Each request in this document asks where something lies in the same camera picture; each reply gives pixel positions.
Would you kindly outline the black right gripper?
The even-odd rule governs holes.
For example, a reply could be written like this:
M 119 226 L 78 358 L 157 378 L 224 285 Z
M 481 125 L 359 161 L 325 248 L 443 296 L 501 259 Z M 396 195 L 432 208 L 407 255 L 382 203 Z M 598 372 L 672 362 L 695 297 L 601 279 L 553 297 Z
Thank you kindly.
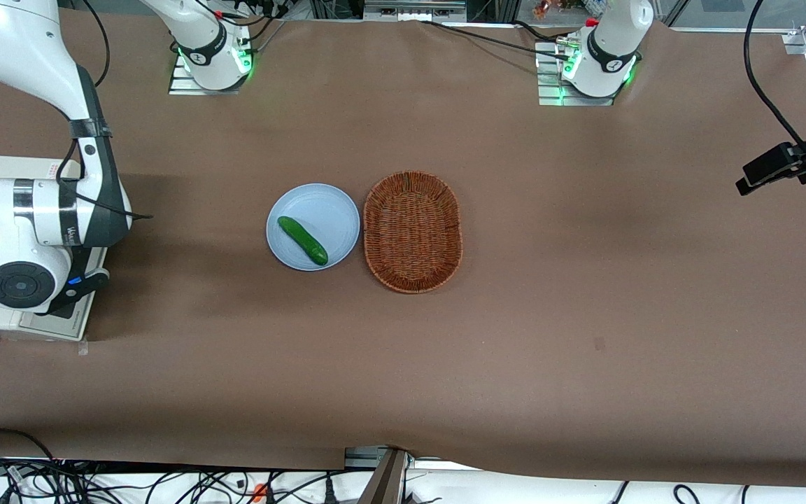
M 63 290 L 49 303 L 46 316 L 73 316 L 74 305 L 87 294 L 103 289 L 109 285 L 108 270 L 92 270 L 83 276 L 70 278 Z

